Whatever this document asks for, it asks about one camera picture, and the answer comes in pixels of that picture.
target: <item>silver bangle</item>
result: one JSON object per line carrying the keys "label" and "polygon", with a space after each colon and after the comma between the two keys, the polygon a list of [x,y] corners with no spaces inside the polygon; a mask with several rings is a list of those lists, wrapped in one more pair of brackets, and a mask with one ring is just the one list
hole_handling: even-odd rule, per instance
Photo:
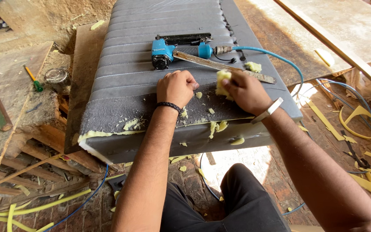
{"label": "silver bangle", "polygon": [[259,116],[255,117],[252,121],[251,124],[256,124],[261,122],[263,119],[269,117],[283,102],[282,98],[278,98],[277,100],[274,101],[274,103],[263,113],[261,113]]}

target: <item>plastic bottle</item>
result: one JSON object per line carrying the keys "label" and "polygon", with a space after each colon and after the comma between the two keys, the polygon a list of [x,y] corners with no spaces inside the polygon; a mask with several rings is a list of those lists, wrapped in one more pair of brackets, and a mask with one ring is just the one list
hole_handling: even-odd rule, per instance
{"label": "plastic bottle", "polygon": [[64,156],[64,160],[67,161],[68,166],[77,169],[78,171],[80,171],[84,175],[89,175],[92,172],[90,169],[88,169],[88,168],[82,166],[81,164],[71,160],[68,156]]}

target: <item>wooden hammer handle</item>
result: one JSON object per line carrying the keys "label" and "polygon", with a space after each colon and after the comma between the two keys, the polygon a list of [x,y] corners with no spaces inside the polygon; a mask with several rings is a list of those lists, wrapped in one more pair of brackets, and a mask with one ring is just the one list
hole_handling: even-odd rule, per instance
{"label": "wooden hammer handle", "polygon": [[12,128],[12,122],[11,119],[8,116],[7,111],[4,108],[3,103],[0,99],[0,129],[2,131],[7,131]]}

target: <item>hand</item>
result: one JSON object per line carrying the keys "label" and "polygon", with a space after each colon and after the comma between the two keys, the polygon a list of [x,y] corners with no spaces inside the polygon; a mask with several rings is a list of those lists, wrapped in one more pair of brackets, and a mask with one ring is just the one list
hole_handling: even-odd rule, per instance
{"label": "hand", "polygon": [[232,72],[231,82],[224,79],[221,84],[234,98],[237,105],[248,113],[259,115],[266,111],[273,101],[265,92],[260,81],[244,72]]}
{"label": "hand", "polygon": [[199,87],[194,77],[187,70],[167,73],[157,82],[157,103],[170,102],[183,108],[193,97],[193,91]]}

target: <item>forearm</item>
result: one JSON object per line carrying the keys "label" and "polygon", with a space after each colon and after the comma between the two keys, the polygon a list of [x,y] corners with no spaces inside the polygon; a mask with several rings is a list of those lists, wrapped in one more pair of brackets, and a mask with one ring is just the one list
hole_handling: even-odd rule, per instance
{"label": "forearm", "polygon": [[168,156],[178,112],[158,107],[124,184],[111,231],[158,231],[167,188]]}
{"label": "forearm", "polygon": [[296,189],[325,228],[371,221],[371,199],[338,164],[278,108],[263,124]]}

